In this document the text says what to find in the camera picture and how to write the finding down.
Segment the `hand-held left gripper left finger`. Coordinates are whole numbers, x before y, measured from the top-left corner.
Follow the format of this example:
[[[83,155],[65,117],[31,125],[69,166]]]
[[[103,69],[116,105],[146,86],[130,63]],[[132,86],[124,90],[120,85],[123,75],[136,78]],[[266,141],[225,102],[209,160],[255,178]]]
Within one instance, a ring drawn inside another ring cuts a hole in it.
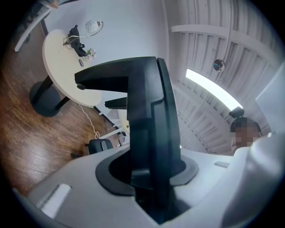
[[[158,76],[155,57],[134,57],[109,61],[74,74],[77,88],[127,93],[127,120],[130,128],[130,185],[153,189],[151,149],[151,102],[149,76]]]

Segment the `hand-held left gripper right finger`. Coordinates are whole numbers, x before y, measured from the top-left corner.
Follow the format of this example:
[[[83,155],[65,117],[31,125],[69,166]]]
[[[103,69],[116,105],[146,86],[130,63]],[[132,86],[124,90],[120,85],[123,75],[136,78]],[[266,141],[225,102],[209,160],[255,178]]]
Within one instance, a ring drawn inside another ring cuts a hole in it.
[[[163,99],[151,106],[155,118],[155,155],[153,160],[154,197],[151,215],[165,223],[181,214],[174,187],[189,182],[189,166],[181,158],[180,134],[176,105],[165,61],[157,58]]]

